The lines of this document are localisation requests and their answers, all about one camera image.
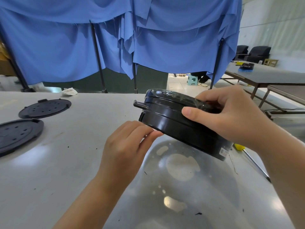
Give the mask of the black round container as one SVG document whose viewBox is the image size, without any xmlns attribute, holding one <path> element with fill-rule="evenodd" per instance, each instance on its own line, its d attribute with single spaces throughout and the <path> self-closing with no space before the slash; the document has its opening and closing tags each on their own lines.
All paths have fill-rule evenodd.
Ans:
<svg viewBox="0 0 305 229">
<path fill-rule="evenodd" d="M 178 92 L 149 89 L 144 103 L 134 100 L 133 106 L 142 109 L 139 121 L 143 124 L 221 161 L 226 159 L 233 146 L 232 142 L 181 113 L 184 107 L 192 107 L 219 114 L 223 107 L 216 101 L 204 102 Z"/>
</svg>

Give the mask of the grey metal-legged table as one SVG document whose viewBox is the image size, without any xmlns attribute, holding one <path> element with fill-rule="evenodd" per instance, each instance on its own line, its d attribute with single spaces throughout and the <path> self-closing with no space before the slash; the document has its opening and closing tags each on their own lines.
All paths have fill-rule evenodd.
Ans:
<svg viewBox="0 0 305 229">
<path fill-rule="evenodd" d="M 229 80 L 240 80 L 246 84 L 254 87 L 251 92 L 251 99 L 254 97 L 261 100 L 256 96 L 259 88 L 267 88 L 269 85 L 288 85 L 288 86 L 305 86 L 305 73 L 298 73 L 283 69 L 278 69 L 271 66 L 260 65 L 254 63 L 252 71 L 243 71 L 235 63 L 230 63 L 225 71 L 225 74 L 230 78 L 221 78 L 229 84 L 234 85 Z"/>
</svg>

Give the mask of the black perforated round lid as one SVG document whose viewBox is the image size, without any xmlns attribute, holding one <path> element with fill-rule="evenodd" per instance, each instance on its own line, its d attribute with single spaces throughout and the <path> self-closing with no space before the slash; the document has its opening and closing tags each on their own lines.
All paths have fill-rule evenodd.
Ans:
<svg viewBox="0 0 305 229">
<path fill-rule="evenodd" d="M 24 107 L 18 116 L 21 119 L 41 119 L 59 114 L 71 107 L 72 103 L 69 100 L 55 99 L 48 100 L 42 99 L 37 103 Z"/>
<path fill-rule="evenodd" d="M 37 139 L 44 130 L 40 119 L 19 119 L 0 124 L 0 158 Z"/>
</svg>

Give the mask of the person's right forearm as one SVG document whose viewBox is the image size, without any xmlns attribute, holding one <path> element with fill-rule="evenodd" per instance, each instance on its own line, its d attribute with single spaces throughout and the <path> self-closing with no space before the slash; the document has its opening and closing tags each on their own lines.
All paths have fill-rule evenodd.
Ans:
<svg viewBox="0 0 305 229">
<path fill-rule="evenodd" d="M 256 142 L 273 187 L 296 229 L 305 229 L 305 143 L 273 122 Z"/>
</svg>

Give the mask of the blue cloth curtain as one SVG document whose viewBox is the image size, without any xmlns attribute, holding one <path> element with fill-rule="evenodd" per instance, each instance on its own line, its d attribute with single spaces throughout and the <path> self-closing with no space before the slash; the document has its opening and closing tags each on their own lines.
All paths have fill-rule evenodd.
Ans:
<svg viewBox="0 0 305 229">
<path fill-rule="evenodd" d="M 0 0 L 0 32 L 28 84 L 81 80 L 102 69 L 134 78 L 133 64 L 207 72 L 221 40 L 217 82 L 235 57 L 242 0 Z"/>
</svg>

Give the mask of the brown cardboard box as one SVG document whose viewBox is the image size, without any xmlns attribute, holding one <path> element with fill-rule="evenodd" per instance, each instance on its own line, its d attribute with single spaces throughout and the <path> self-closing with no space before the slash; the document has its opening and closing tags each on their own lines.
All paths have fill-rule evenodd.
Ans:
<svg viewBox="0 0 305 229">
<path fill-rule="evenodd" d="M 10 55 L 0 39 L 0 75 L 17 77 L 16 72 L 13 69 Z"/>
</svg>

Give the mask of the brown metal-legged table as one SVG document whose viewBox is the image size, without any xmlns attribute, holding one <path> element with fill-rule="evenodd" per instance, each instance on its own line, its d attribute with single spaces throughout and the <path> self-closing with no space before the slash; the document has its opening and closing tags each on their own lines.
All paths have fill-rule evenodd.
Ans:
<svg viewBox="0 0 305 229">
<path fill-rule="evenodd" d="M 270 92 L 274 92 L 280 96 L 305 106 L 305 85 L 269 85 L 267 87 L 266 94 L 261 99 L 261 102 L 258 106 L 259 108 L 261 108 L 264 103 L 267 103 L 266 98 Z"/>
</svg>

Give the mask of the person's right hand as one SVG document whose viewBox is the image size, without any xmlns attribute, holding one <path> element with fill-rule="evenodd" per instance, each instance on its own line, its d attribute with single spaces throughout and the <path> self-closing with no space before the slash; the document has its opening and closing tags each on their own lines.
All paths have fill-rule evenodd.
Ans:
<svg viewBox="0 0 305 229">
<path fill-rule="evenodd" d="M 240 85 L 206 90 L 196 98 L 204 102 L 215 102 L 223 107 L 219 113 L 222 131 L 216 132 L 217 134 L 231 142 L 258 151 L 257 146 L 262 142 L 263 126 L 271 121 Z"/>
</svg>

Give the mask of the yellow-handled screwdriver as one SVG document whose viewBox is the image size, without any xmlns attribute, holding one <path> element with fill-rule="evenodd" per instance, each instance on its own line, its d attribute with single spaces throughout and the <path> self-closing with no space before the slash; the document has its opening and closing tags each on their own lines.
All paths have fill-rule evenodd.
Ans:
<svg viewBox="0 0 305 229">
<path fill-rule="evenodd" d="M 269 177 L 269 175 L 258 165 L 258 163 L 250 156 L 250 154 L 245 150 L 245 147 L 239 144 L 233 144 L 235 149 L 239 152 L 242 152 L 243 154 L 246 155 L 246 157 L 252 162 L 252 164 L 262 173 L 262 175 L 265 177 L 265 179 L 267 181 L 269 181 L 269 183 L 271 182 L 271 179 Z"/>
</svg>

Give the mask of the person's left hand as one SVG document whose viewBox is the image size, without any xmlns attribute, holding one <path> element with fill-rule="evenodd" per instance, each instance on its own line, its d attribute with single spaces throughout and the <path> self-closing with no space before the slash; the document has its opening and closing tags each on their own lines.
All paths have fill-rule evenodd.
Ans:
<svg viewBox="0 0 305 229">
<path fill-rule="evenodd" d="M 132 180 L 146 154 L 139 154 L 139 144 L 154 129 L 139 121 L 127 121 L 106 140 L 99 171 L 100 175 Z"/>
</svg>

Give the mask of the blue and black round device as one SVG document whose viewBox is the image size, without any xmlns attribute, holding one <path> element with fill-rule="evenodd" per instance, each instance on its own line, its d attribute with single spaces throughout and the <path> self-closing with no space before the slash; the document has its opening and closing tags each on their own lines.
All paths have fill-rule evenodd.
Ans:
<svg viewBox="0 0 305 229">
<path fill-rule="evenodd" d="M 244 62 L 238 69 L 241 72 L 252 72 L 254 70 L 254 63 Z"/>
</svg>

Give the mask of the black stand pole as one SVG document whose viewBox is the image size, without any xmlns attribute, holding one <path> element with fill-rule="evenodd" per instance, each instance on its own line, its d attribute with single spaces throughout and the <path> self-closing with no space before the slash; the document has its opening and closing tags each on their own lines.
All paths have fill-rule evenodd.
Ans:
<svg viewBox="0 0 305 229">
<path fill-rule="evenodd" d="M 97 65 L 98 65 L 99 74 L 100 74 L 100 78 L 101 78 L 102 93 L 108 93 L 108 91 L 105 87 L 105 81 L 104 81 L 104 76 L 103 76 L 103 72 L 102 72 L 102 66 L 101 66 L 101 61 L 100 61 L 100 54 L 99 54 L 99 49 L 98 49 L 98 44 L 97 44 L 95 27 L 94 27 L 94 24 L 91 22 L 91 20 L 89 20 L 89 23 L 90 23 L 90 27 L 91 27 L 91 33 L 92 33 L 92 38 L 93 38 L 95 55 L 96 55 L 96 59 L 97 59 Z"/>
<path fill-rule="evenodd" d="M 9 62 L 15 72 L 15 74 L 17 75 L 17 78 L 22 86 L 22 89 L 21 89 L 21 92 L 36 92 L 33 88 L 30 88 L 29 85 L 27 84 L 19 66 L 17 65 L 17 62 L 15 61 L 15 57 L 13 55 L 13 52 L 10 48 L 10 46 L 7 44 L 7 40 L 3 34 L 3 29 L 2 29 L 2 26 L 0 25 L 0 40 L 3 42 L 7 52 L 8 52 L 8 55 L 9 55 Z"/>
<path fill-rule="evenodd" d="M 220 63 L 220 59 L 221 59 L 221 55 L 222 55 L 223 45 L 224 45 L 224 39 L 221 38 L 221 40 L 220 40 L 220 42 L 219 42 L 219 48 L 218 48 L 218 51 L 217 51 L 217 56 L 216 56 L 216 61 L 215 61 L 215 66 L 214 66 L 214 71 L 213 71 L 213 74 L 212 74 L 212 79 L 211 79 L 211 84 L 210 84 L 210 88 L 209 88 L 209 89 L 212 89 L 212 88 L 213 88 L 213 85 L 214 85 L 216 73 L 217 73 L 217 70 L 218 70 L 218 68 L 219 68 L 219 63 Z"/>
<path fill-rule="evenodd" d="M 134 93 L 138 94 L 137 80 L 136 80 L 136 64 L 132 63 L 133 81 L 134 81 Z"/>
</svg>

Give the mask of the person's left forearm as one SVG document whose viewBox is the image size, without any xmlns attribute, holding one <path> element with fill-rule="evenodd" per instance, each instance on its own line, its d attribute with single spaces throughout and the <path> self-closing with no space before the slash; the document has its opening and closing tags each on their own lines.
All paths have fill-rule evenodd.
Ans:
<svg viewBox="0 0 305 229">
<path fill-rule="evenodd" d="M 96 175 L 53 229 L 102 229 L 131 179 Z"/>
</svg>

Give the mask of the clear plastic dome cover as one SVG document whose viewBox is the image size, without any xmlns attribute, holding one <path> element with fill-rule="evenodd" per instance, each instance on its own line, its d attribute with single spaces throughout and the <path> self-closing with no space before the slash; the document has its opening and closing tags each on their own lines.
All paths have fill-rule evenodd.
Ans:
<svg viewBox="0 0 305 229">
<path fill-rule="evenodd" d="M 136 229 L 240 229 L 238 184 L 227 162 L 168 136 L 138 173 Z"/>
</svg>

